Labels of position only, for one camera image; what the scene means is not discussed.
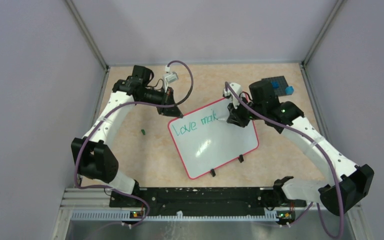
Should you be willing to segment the pink framed whiteboard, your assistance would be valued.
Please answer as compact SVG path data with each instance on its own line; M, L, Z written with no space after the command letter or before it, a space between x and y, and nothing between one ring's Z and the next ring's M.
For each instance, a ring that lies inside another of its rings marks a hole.
M174 146L191 180L237 160L239 155L244 156L260 145L254 123L239 127L217 120L228 117L229 103L228 99L218 99L167 124Z

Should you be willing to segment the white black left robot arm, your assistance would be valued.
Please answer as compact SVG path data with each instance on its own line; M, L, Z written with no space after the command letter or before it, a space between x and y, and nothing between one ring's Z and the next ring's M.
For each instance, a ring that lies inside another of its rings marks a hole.
M120 171L119 162L111 151L124 119L138 103L156 107L163 116L183 117L176 106L174 90L169 86L178 80L177 73L165 67L161 89L149 86L153 75L151 69L135 65L127 79L120 79L113 85L109 100L91 129L71 143L77 174L122 192L121 200L129 207L140 202L141 194L134 189L136 181Z

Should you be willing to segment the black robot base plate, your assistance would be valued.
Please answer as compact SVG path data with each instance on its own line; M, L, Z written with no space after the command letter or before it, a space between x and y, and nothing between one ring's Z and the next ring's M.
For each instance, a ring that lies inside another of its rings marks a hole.
M114 192L109 206L145 210L149 205L149 217L174 216L179 211L186 217L245 217L307 205L304 200L288 200L271 187L140 187L133 195Z

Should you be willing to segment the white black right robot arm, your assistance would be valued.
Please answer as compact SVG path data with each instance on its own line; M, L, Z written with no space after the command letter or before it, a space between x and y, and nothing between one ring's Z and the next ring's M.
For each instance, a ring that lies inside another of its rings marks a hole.
M367 196L375 174L368 164L358 165L339 152L293 102L280 102L269 80L254 82L249 90L250 101L241 96L239 84L225 83L223 97L230 100L227 123L244 128L251 121L263 120L294 143L325 178L276 180L273 200L277 205L287 206L292 200L314 202L341 216Z

